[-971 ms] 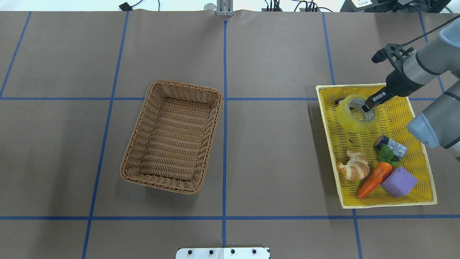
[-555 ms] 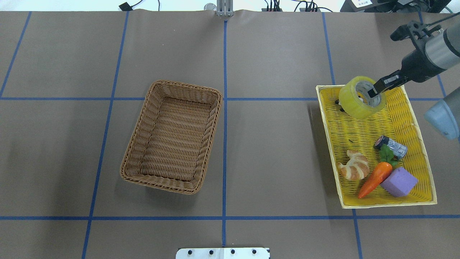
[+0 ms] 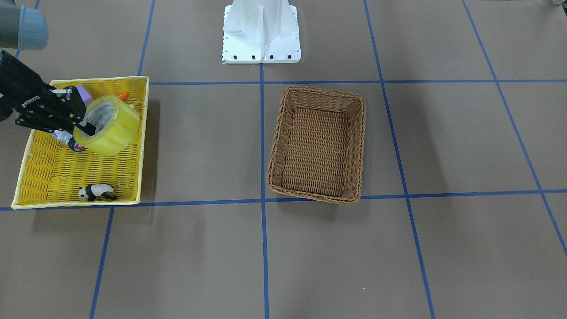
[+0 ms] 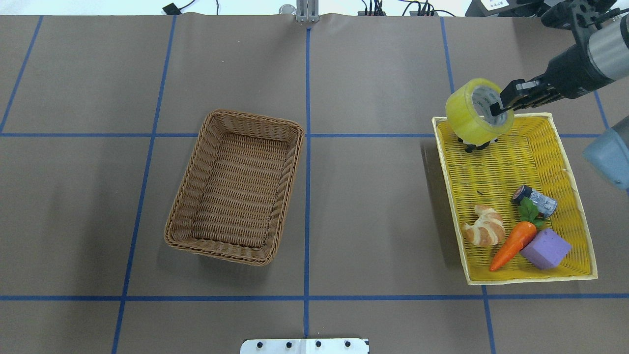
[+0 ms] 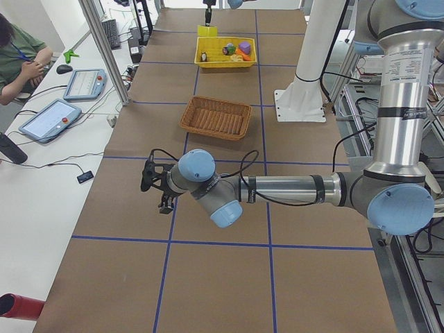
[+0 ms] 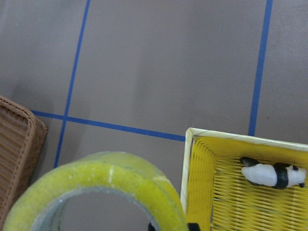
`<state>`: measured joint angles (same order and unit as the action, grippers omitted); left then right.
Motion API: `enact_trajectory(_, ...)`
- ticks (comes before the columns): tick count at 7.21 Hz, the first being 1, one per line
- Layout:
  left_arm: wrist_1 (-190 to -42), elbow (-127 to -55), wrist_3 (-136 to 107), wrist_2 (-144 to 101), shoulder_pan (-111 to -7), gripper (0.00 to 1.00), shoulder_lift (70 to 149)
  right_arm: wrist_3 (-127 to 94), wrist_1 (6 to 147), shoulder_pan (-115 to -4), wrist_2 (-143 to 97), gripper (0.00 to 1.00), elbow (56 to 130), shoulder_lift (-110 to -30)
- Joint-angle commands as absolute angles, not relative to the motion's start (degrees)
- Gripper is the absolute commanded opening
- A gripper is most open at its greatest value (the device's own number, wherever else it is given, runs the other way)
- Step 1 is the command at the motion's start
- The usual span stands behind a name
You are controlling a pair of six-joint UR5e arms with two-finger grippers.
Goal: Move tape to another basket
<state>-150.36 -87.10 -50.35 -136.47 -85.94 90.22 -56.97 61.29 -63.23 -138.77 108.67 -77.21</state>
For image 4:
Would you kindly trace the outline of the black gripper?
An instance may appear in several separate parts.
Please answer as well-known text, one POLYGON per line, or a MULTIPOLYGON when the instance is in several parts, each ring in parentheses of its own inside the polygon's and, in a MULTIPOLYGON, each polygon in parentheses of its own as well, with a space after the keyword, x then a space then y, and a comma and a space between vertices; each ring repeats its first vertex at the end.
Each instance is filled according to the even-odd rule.
POLYGON ((499 101, 490 105, 497 117, 509 110, 533 107, 539 101, 576 99, 612 83, 591 58, 587 46, 573 45, 555 56, 546 71, 532 81, 516 79, 500 92, 499 101))

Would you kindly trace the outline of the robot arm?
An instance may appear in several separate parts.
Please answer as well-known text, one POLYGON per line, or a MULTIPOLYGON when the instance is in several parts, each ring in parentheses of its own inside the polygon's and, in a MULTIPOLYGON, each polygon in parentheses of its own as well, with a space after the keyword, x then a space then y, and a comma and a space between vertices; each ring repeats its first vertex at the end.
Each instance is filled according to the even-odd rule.
MULTIPOLYGON (((576 99, 628 76, 628 17, 590 33, 573 27, 575 44, 555 56, 546 71, 526 81, 517 79, 500 93, 490 114, 540 107, 559 99, 576 99)), ((583 152, 609 183, 627 190, 629 183, 628 119, 608 128, 583 152)))

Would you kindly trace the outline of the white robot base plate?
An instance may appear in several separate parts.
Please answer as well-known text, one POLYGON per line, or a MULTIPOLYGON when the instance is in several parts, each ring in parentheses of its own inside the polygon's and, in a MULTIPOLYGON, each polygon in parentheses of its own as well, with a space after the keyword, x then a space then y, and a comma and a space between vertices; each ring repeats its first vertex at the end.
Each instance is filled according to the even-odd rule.
POLYGON ((368 339, 296 338, 246 340, 241 354, 370 354, 368 339))

